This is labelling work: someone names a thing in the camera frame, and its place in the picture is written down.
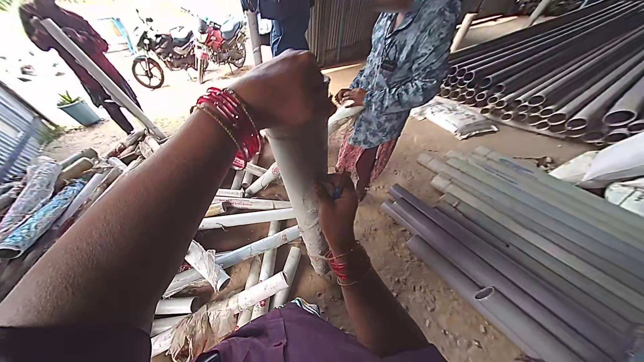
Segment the blue patterned fabric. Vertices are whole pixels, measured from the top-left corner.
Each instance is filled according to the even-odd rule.
[[[460,0],[416,1],[420,8],[394,31],[397,14],[380,14],[374,26],[371,53],[349,87],[368,91],[349,140],[354,146],[373,148],[399,137],[409,111],[429,102],[447,73]],[[383,59],[396,69],[381,69]]]

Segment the corrugated metal wall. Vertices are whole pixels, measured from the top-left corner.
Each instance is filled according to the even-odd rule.
[[[368,0],[316,0],[307,40],[324,68],[366,59],[378,13]]]
[[[0,181],[24,173],[50,130],[43,117],[0,82]]]

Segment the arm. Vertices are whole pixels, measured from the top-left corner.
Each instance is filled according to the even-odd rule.
[[[333,255],[346,255],[338,261],[347,264],[349,271],[360,269],[353,268],[352,264],[358,262],[357,259],[368,257],[354,236],[357,195],[348,174],[336,174],[334,178],[335,184],[345,185],[341,197],[335,201],[321,184],[316,184],[320,225]],[[366,274],[357,272],[356,275],[349,272],[349,275],[348,281],[352,285],[342,287],[342,294],[360,343],[381,357],[430,345],[375,270],[370,269]]]
[[[264,126],[303,124],[313,114],[334,111],[308,52],[285,52],[231,88]],[[235,152],[215,120],[202,111],[193,113],[27,272],[0,303],[0,325],[149,331],[156,303]]]

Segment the stack of pipes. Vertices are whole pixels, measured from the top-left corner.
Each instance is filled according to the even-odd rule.
[[[644,3],[606,0],[450,55],[440,95],[604,146],[644,130]]]
[[[383,209],[409,248],[524,353],[544,361],[644,354],[644,219],[486,148],[422,154],[445,195],[393,186]]]

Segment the bangle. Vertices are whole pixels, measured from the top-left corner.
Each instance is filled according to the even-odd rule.
[[[245,169],[248,161],[261,152],[260,132],[242,100],[232,90],[210,87],[199,97],[196,107],[216,120],[233,139],[238,148],[234,167]]]

